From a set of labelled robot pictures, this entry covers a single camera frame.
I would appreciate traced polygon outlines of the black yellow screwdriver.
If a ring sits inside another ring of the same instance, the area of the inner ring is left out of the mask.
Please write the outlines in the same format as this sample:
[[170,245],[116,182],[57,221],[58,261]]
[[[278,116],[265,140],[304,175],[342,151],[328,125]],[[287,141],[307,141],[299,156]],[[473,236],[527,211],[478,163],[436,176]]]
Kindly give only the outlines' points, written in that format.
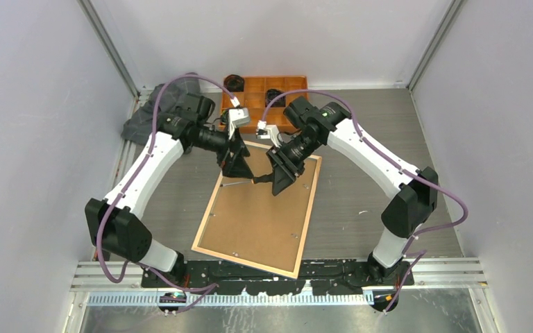
[[253,177],[248,180],[241,180],[237,182],[222,183],[220,187],[229,187],[234,185],[245,185],[245,184],[259,184],[259,183],[268,183],[273,181],[273,175],[267,174],[259,177]]

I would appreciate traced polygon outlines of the blue picture frame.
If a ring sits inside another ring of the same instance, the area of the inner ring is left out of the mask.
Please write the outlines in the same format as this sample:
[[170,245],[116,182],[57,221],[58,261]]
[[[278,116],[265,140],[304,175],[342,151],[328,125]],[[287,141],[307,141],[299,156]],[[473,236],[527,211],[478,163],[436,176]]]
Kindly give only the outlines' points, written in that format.
[[289,278],[297,278],[314,206],[322,158],[277,196],[270,183],[220,187],[247,180],[219,175],[192,250]]

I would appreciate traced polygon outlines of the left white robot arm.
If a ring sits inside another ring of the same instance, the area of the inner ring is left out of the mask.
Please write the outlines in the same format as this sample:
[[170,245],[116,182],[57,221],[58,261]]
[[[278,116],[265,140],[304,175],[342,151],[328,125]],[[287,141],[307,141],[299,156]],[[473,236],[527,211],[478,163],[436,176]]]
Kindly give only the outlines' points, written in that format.
[[180,105],[159,116],[157,131],[119,184],[103,199],[92,198],[85,206],[98,255],[108,252],[154,268],[168,287],[184,281],[183,254],[156,241],[142,217],[161,179],[189,148],[215,153],[224,177],[253,177],[246,162],[250,152],[239,132],[250,121],[249,111],[237,99],[232,101],[223,130],[207,126],[215,104],[204,96],[188,94]]

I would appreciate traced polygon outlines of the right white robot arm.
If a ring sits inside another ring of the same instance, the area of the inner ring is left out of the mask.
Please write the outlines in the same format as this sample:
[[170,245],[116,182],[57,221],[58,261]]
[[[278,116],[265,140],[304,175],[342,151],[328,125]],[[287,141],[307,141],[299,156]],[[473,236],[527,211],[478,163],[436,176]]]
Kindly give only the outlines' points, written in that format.
[[294,99],[284,116],[298,129],[289,142],[278,139],[278,129],[265,120],[257,123],[257,136],[269,137],[267,151],[272,172],[268,179],[277,196],[290,187],[305,170],[305,160],[316,149],[328,146],[363,170],[389,198],[381,214],[382,235],[367,259],[370,279],[387,284],[396,276],[408,239],[425,223],[437,206],[437,172],[399,161],[356,122],[346,106],[330,102],[318,108],[305,97]]

